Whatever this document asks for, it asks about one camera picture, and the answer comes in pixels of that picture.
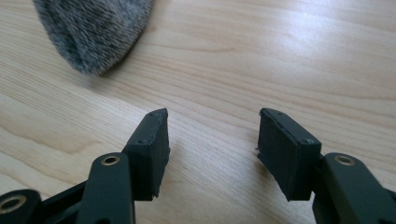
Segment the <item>gray sock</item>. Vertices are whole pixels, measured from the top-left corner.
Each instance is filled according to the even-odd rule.
[[[33,0],[49,39],[79,72],[118,63],[146,26],[153,0]]]

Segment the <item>wood grain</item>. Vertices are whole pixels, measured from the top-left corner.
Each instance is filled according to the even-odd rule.
[[[262,107],[396,190],[396,2],[158,0],[104,77],[63,60],[31,1],[0,2],[0,194],[48,198],[167,107],[171,159],[138,223],[315,223],[256,158]]]

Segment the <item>gray knit fabric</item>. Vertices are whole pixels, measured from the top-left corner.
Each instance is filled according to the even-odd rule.
[[[118,63],[146,26],[153,0],[33,0],[49,39],[79,72]]]

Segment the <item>wooden table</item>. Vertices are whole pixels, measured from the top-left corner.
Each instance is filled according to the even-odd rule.
[[[169,111],[160,198],[138,223],[315,223],[256,158],[259,111],[289,114],[396,190],[396,2],[157,0],[104,77],[74,71],[28,0],[0,2],[0,194],[44,199]]]

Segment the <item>light wooden surface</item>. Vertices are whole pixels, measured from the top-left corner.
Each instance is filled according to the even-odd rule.
[[[262,107],[358,157],[396,190],[396,2],[157,0],[105,77],[51,45],[29,0],[0,2],[0,194],[44,199],[167,107],[171,158],[138,223],[315,223],[256,158]]]

